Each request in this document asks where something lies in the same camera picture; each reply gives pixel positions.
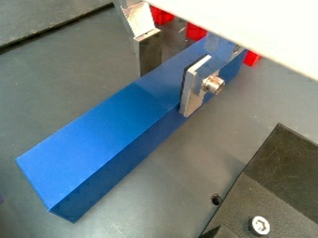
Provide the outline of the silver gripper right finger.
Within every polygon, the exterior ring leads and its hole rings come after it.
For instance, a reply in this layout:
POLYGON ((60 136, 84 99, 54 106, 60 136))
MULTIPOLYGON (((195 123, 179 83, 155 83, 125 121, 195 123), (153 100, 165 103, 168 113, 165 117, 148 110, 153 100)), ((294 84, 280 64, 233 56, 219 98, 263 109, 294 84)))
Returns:
POLYGON ((224 87, 220 70, 240 53, 240 46, 213 33, 204 38, 205 53, 188 65, 183 77, 179 113, 188 117, 203 105, 207 93, 216 95, 224 87))

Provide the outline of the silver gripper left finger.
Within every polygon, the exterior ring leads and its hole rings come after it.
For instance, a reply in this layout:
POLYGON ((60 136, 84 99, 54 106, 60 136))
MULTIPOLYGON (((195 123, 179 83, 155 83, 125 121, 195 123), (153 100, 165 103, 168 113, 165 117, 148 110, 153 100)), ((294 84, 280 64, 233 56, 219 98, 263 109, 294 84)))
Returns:
POLYGON ((163 33, 155 27, 144 0, 113 0, 132 44, 136 68, 143 76, 161 64, 163 33))

